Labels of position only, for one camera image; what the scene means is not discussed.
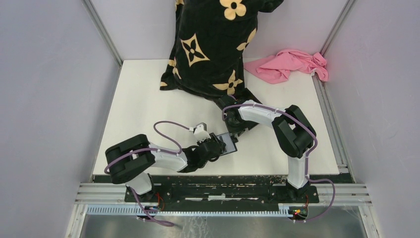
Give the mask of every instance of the pink cloth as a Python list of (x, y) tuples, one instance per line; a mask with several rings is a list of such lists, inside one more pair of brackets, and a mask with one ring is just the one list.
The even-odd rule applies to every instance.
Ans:
[(316, 72), (321, 81), (328, 81), (328, 71), (325, 69), (327, 60), (320, 53), (311, 56), (298, 50), (285, 49), (275, 56), (248, 62), (244, 68), (267, 83), (276, 84), (289, 79), (291, 70), (303, 73)]

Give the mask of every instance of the white table surface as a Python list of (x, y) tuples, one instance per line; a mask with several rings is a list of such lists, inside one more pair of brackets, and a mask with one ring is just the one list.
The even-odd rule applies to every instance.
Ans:
[[(106, 122), (104, 135), (95, 163), (94, 175), (103, 175), (107, 165), (105, 150), (137, 134), (146, 134), (159, 146), (177, 149), (153, 130), (159, 120), (171, 120), (185, 126), (207, 124), (209, 132), (227, 132), (221, 110), (215, 103), (180, 90), (160, 91), (160, 77), (167, 60), (126, 60)], [(251, 92), (265, 105), (272, 107), (299, 106), (317, 133), (319, 145), (309, 162), (310, 174), (338, 174), (331, 142), (322, 116), (312, 77), (292, 72), (288, 82), (268, 84), (245, 71)], [(175, 125), (161, 124), (159, 130), (177, 140), (184, 148), (196, 144), (194, 136)], [(149, 168), (152, 175), (286, 175), (287, 156), (278, 145), (274, 131), (258, 125), (239, 137), (238, 151), (208, 162), (203, 169), (181, 174), (161, 168)]]

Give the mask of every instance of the gray wall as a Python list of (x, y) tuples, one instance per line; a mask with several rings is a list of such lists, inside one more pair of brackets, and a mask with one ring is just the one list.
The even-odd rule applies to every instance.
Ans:
[(360, 0), (326, 54), (327, 89), (386, 237), (419, 237), (420, 1)]
[(63, 237), (118, 67), (80, 0), (0, 1), (0, 237)]
[[(92, 2), (124, 60), (169, 57), (175, 36), (175, 0)], [(285, 0), (273, 13), (260, 13), (258, 33), (245, 57), (266, 57), (283, 48), (319, 51), (345, 2)]]

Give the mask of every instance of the metal frame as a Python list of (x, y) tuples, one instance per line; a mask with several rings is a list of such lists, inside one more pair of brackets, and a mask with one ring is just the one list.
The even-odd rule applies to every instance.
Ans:
[[(332, 198), (332, 186), (327, 183), (313, 184), (318, 190), (319, 203), (310, 206), (327, 206)], [(336, 195), (333, 206), (372, 206), (368, 190), (364, 184), (336, 184)], [(112, 183), (81, 183), (77, 192), (75, 205), (125, 205), (135, 204), (125, 202), (126, 186)], [(299, 203), (283, 203), (283, 206), (301, 206)]]
[(359, 206), (363, 225), (365, 226), (367, 238), (379, 238), (379, 231), (374, 222), (373, 207)]
[(102, 39), (105, 41), (106, 46), (108, 46), (109, 51), (112, 54), (115, 62), (121, 67), (122, 66), (122, 58), (114, 45), (111, 37), (109, 36), (108, 31), (106, 30), (104, 23), (102, 22), (101, 18), (98, 15), (98, 12), (95, 9), (91, 0), (82, 0), (83, 5), (85, 6), (86, 10), (88, 11), (89, 15), (91, 16), (93, 23), (96, 26), (96, 29), (99, 31), (99, 34), (102, 36)]
[(66, 238), (80, 237), (87, 210), (88, 205), (86, 204), (75, 204), (73, 206), (73, 212), (71, 213), (70, 222), (65, 234)]
[[(172, 217), (293, 217), (288, 214), (288, 206), (279, 206), (278, 211), (251, 211), (251, 212), (157, 212), (159, 216)], [(89, 205), (87, 215), (126, 215), (126, 216), (145, 216), (137, 204), (127, 205)]]
[[(349, 12), (353, 8), (356, 1), (357, 0), (347, 0), (320, 50), (321, 55), (324, 56), (328, 51), (330, 45), (337, 36), (338, 31), (342, 27), (345, 19), (349, 15)], [(352, 175), (353, 181), (356, 182), (355, 178), (353, 177), (353, 169), (351, 167), (350, 160), (348, 159), (348, 153), (344, 149), (345, 147), (343, 145), (343, 139), (339, 132), (337, 119), (334, 114), (334, 110), (332, 108), (325, 84), (320, 81), (317, 74), (315, 74), (312, 79), (314, 81), (316, 94), (318, 95), (319, 104), (321, 105), (322, 114), (324, 115), (325, 124), (327, 126), (327, 131), (331, 140), (335, 160), (337, 161), (338, 170), (340, 173), (350, 173)]]

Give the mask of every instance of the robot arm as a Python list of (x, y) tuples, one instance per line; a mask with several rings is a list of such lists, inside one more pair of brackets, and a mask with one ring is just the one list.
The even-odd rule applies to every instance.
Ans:
[(201, 123), (191, 128), (197, 145), (183, 148), (182, 151), (157, 146), (149, 142), (144, 134), (108, 148), (105, 151), (108, 162), (106, 170), (109, 168), (112, 183), (126, 183), (142, 195), (153, 189), (151, 178), (144, 172), (149, 167), (190, 173), (203, 168), (207, 161), (217, 160), (226, 153), (226, 143), (223, 142), (225, 136), (208, 133), (206, 127), (205, 123)]
[(316, 136), (316, 132), (299, 107), (274, 109), (254, 100), (240, 101), (231, 97), (222, 97), (218, 101), (226, 112), (226, 126), (233, 128), (233, 136), (239, 136), (246, 128), (241, 125), (250, 121), (273, 128), (280, 148), (288, 157), (289, 175), (286, 186), (293, 192), (292, 196), (303, 194), (308, 186), (306, 158), (303, 155), (314, 145), (314, 138), (293, 119), (280, 112), (285, 112)]

